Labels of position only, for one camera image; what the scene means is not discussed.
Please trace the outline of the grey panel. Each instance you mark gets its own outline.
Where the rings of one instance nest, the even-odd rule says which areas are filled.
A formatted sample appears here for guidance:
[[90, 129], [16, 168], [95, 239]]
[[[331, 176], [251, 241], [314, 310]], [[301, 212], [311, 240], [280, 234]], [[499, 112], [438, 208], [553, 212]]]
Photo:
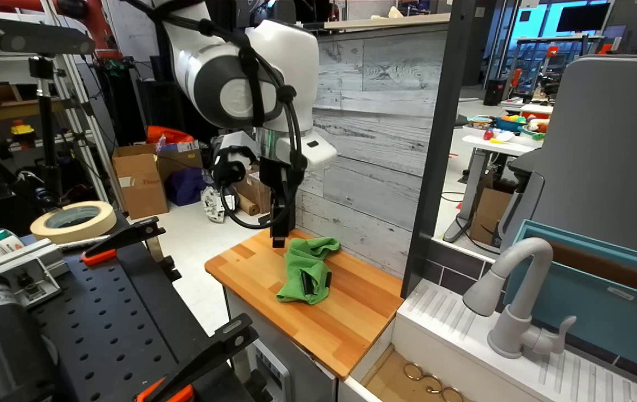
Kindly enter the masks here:
[[528, 180], [500, 224], [502, 249], [523, 221], [637, 250], [637, 54], [589, 55], [562, 76]]

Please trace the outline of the black clamp with orange trigger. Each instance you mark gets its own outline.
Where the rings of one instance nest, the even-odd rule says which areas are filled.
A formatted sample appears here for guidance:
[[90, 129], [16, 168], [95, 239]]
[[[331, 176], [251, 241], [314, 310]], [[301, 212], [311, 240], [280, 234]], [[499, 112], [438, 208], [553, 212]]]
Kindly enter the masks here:
[[246, 313], [232, 318], [209, 338], [209, 345], [181, 362], [167, 376], [136, 395], [134, 402], [195, 402], [193, 382], [227, 363], [258, 339], [253, 320]]
[[117, 256], [117, 250], [130, 245], [143, 243], [152, 259], [159, 265], [168, 280], [174, 282], [182, 275], [177, 271], [173, 258], [164, 255], [159, 236], [165, 234], [166, 229], [159, 226], [157, 217], [148, 217], [136, 221], [114, 234], [99, 239], [80, 255], [80, 261], [86, 266], [94, 266]]

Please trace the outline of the cardboard box with black print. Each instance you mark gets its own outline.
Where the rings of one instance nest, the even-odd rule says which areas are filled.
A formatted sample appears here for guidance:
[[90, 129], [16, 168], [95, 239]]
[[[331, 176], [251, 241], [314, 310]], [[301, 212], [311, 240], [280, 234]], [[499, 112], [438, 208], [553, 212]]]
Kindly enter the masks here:
[[470, 227], [471, 238], [484, 245], [499, 248], [502, 236], [499, 223], [512, 199], [511, 193], [483, 188]]

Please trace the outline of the white desk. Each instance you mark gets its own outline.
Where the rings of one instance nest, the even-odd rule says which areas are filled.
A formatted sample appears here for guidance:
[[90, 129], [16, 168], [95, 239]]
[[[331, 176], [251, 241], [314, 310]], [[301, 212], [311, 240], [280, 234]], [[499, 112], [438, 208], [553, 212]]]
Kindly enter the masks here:
[[481, 199], [481, 181], [487, 174], [490, 158], [498, 154], [519, 157], [543, 145], [543, 140], [534, 140], [529, 135], [512, 134], [507, 142], [497, 143], [484, 140], [483, 134], [484, 130], [468, 126], [459, 127], [453, 131], [453, 144], [467, 146], [468, 151], [470, 151], [470, 160], [461, 208], [442, 236], [442, 239], [448, 243], [455, 244], [459, 239], [469, 234], [476, 208]]

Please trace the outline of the teal board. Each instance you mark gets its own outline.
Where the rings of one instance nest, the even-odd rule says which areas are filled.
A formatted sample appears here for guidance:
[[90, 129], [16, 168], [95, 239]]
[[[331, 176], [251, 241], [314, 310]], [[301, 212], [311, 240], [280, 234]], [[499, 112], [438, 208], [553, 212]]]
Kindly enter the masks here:
[[515, 241], [531, 237], [554, 251], [533, 318], [555, 328], [575, 315], [571, 336], [637, 366], [637, 250], [524, 221]]

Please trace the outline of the white patterned bag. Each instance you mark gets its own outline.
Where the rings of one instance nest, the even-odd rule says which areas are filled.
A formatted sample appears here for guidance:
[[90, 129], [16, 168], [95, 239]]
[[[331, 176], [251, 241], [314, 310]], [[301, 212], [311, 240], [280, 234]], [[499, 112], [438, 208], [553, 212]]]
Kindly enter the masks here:
[[226, 209], [222, 204], [221, 199], [224, 199], [226, 205], [229, 206], [229, 211], [234, 213], [238, 207], [237, 197], [229, 191], [226, 191], [224, 196], [221, 196], [219, 190], [214, 186], [206, 186], [201, 192], [200, 202], [204, 209], [204, 214], [208, 217], [210, 222], [224, 223], [226, 221]]

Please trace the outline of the open cardboard box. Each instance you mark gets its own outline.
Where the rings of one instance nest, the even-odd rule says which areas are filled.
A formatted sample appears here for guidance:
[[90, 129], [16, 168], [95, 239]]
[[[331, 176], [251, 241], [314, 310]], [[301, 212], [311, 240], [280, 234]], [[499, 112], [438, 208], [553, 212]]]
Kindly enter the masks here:
[[194, 140], [156, 148], [155, 155], [161, 183], [164, 184], [169, 176], [176, 171], [187, 168], [203, 168], [203, 146], [201, 141]]

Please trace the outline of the cardboard tube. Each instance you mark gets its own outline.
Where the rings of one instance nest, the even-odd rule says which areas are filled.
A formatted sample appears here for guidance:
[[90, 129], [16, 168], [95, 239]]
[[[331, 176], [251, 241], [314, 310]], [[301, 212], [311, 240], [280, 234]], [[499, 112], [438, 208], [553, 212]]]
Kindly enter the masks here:
[[239, 208], [241, 209], [241, 211], [244, 211], [244, 213], [247, 214], [248, 216], [253, 217], [261, 212], [260, 206], [255, 204], [250, 199], [246, 198], [244, 195], [237, 194], [237, 199], [239, 203]]

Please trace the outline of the grey metal bracket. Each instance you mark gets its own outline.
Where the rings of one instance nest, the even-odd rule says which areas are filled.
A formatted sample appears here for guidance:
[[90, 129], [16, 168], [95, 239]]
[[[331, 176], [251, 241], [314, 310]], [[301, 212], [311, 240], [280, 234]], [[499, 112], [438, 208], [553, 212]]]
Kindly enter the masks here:
[[63, 250], [48, 239], [0, 256], [0, 274], [26, 309], [47, 303], [63, 290], [57, 278], [69, 271]]

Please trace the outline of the tall cardboard box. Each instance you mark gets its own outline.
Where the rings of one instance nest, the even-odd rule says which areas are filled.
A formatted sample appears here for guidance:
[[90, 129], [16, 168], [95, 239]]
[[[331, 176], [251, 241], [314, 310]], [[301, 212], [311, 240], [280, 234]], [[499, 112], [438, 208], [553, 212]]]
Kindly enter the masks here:
[[124, 207], [134, 221], [169, 211], [157, 163], [153, 144], [117, 147], [112, 153]]

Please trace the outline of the plush toy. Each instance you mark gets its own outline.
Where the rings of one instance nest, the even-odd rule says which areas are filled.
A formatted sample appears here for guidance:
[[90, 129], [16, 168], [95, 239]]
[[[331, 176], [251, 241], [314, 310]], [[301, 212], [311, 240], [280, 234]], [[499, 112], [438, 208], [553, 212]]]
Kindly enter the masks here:
[[530, 114], [526, 118], [526, 124], [523, 125], [523, 129], [532, 134], [545, 134], [550, 124], [550, 118], [540, 118], [534, 114]]

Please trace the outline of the orange bag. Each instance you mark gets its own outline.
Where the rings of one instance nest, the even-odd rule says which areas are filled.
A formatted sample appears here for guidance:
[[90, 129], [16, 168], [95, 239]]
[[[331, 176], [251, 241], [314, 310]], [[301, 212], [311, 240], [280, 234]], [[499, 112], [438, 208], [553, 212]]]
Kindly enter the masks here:
[[147, 126], [146, 143], [155, 145], [157, 148], [175, 144], [189, 144], [195, 138], [186, 132], [170, 129], [163, 126]]

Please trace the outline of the white toy sink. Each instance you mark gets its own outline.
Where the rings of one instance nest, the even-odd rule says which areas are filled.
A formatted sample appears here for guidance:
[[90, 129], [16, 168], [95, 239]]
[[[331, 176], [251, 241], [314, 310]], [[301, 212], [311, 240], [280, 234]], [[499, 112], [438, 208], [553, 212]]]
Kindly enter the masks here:
[[637, 379], [579, 354], [511, 360], [487, 345], [499, 318], [424, 280], [338, 386], [338, 402], [637, 402]]

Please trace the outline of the grey toy tap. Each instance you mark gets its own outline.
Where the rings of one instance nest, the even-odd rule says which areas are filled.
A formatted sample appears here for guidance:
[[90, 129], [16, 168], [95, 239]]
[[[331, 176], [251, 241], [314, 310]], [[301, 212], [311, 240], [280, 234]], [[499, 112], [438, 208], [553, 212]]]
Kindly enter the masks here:
[[512, 303], [504, 307], [487, 334], [487, 344], [500, 356], [517, 359], [525, 348], [540, 355], [564, 352], [566, 335], [577, 321], [575, 315], [564, 318], [558, 333], [532, 324], [533, 308], [553, 256], [553, 247], [544, 239], [532, 237], [520, 240], [502, 252], [492, 268], [463, 294], [463, 303], [468, 309], [482, 317], [490, 317], [495, 312], [508, 277], [525, 260], [531, 260]]

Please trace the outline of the green towel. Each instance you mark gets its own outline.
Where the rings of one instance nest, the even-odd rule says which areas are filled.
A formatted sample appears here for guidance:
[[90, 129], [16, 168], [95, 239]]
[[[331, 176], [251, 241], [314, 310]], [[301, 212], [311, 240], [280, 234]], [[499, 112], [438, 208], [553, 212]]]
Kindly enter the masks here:
[[334, 237], [290, 240], [284, 255], [287, 280], [276, 294], [277, 301], [315, 305], [325, 300], [333, 277], [325, 260], [340, 249]]

